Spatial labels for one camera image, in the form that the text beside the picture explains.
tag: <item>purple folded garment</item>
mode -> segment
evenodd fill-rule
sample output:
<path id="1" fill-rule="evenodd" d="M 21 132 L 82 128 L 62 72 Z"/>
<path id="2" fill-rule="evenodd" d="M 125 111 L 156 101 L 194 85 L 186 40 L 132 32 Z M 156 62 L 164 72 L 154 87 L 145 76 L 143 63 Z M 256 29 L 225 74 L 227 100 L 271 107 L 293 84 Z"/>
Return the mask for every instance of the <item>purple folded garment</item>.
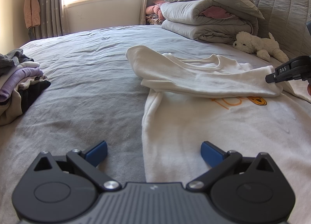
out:
<path id="1" fill-rule="evenodd" d="M 25 77 L 43 75 L 40 68 L 22 68 L 14 72 L 0 89 L 0 102 L 7 100 L 14 87 Z"/>

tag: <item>blue rubber tip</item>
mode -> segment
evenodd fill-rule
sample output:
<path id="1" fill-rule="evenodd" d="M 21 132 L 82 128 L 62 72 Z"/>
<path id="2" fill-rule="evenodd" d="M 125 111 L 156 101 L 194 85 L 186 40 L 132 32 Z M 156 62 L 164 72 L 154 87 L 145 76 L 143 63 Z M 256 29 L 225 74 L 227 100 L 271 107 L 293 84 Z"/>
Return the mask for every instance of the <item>blue rubber tip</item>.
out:
<path id="1" fill-rule="evenodd" d="M 96 167 L 106 158 L 107 153 L 108 153 L 107 143 L 102 142 L 85 154 L 85 160 L 88 161 L 94 167 Z"/>
<path id="2" fill-rule="evenodd" d="M 214 168 L 225 159 L 225 152 L 223 152 L 222 150 L 220 150 L 221 152 L 217 151 L 215 148 L 213 148 L 213 146 L 214 145 L 212 145 L 211 143 L 209 145 L 206 142 L 203 142 L 201 145 L 201 156 L 203 160 L 212 168 Z"/>

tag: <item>orange smiley face graphic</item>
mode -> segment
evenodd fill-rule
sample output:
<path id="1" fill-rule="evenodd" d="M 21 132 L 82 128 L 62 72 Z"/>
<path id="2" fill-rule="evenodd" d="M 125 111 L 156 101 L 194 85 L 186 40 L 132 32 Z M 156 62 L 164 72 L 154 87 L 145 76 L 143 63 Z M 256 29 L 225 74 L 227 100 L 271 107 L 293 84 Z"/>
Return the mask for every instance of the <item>orange smiley face graphic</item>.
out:
<path id="1" fill-rule="evenodd" d="M 267 101 L 261 97 L 247 97 L 250 101 L 252 101 L 256 105 L 266 105 Z"/>

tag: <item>triangular cutout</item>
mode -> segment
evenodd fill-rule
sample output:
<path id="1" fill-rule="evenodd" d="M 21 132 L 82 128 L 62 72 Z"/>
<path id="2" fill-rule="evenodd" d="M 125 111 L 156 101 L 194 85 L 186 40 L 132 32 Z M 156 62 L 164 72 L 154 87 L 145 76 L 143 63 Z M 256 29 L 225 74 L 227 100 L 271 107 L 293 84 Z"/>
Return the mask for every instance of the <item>triangular cutout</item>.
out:
<path id="1" fill-rule="evenodd" d="M 270 171 L 270 172 L 274 172 L 272 166 L 270 165 L 270 163 L 268 162 L 267 159 L 265 158 L 262 158 L 260 161 L 259 161 L 259 164 L 257 165 L 257 170 L 260 170 L 260 171 Z"/>
<path id="2" fill-rule="evenodd" d="M 35 167 L 35 171 L 49 170 L 52 166 L 47 157 L 42 157 Z"/>

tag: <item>plush dog leg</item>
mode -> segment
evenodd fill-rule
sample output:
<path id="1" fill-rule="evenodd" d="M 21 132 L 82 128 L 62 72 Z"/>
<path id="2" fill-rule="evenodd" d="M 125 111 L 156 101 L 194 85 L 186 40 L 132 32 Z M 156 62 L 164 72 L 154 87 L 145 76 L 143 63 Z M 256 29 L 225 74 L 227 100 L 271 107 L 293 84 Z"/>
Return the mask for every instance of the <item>plush dog leg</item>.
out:
<path id="1" fill-rule="evenodd" d="M 281 63 L 285 63 L 289 60 L 287 55 L 280 49 L 274 50 L 272 56 Z"/>
<path id="2" fill-rule="evenodd" d="M 257 57 L 265 61 L 270 61 L 270 55 L 265 49 L 257 51 Z"/>

